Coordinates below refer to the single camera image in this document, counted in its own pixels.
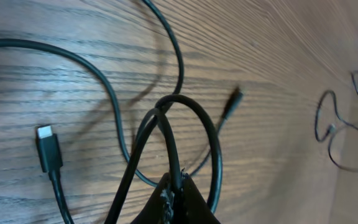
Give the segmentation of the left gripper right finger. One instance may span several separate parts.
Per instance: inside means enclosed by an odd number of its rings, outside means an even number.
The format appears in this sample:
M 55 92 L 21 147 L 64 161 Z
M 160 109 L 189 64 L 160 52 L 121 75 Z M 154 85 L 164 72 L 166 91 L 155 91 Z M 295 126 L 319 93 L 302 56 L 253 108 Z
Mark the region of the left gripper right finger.
M 188 174 L 182 174 L 182 188 L 178 194 L 178 222 L 180 224 L 220 224 Z

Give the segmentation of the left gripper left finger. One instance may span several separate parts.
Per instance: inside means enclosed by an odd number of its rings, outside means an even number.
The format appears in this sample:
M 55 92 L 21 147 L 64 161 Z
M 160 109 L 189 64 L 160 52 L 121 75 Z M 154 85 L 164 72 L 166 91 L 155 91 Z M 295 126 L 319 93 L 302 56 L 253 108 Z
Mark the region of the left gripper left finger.
M 145 207 L 131 224 L 170 224 L 173 223 L 173 204 L 175 193 L 172 191 L 169 173 L 165 173 L 145 204 Z

